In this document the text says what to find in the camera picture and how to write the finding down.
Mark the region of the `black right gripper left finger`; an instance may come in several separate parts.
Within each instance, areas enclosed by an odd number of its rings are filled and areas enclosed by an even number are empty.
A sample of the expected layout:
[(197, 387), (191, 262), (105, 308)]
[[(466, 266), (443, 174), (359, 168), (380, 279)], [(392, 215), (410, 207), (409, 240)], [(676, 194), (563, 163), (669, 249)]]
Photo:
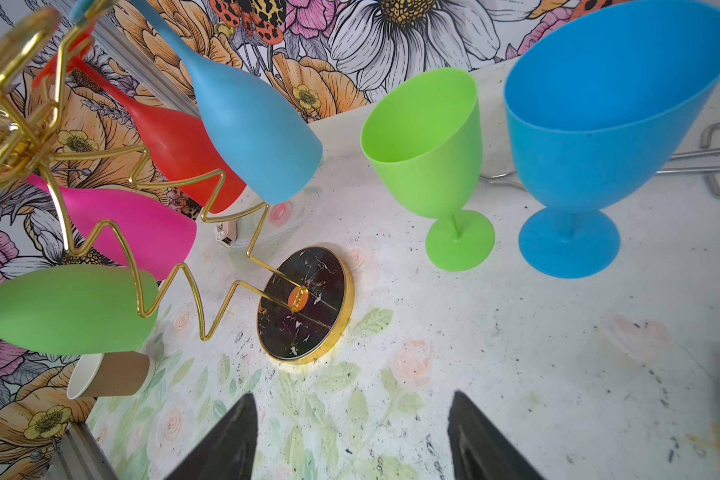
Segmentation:
[(257, 434), (255, 398), (246, 393), (167, 479), (251, 479)]

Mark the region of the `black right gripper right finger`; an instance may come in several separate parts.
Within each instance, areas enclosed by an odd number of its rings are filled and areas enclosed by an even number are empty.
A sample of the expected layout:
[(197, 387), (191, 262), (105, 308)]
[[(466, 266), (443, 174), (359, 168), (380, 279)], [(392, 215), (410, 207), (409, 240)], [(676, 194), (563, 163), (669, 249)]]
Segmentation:
[(454, 393), (447, 432), (456, 479), (542, 479), (520, 451), (461, 391)]

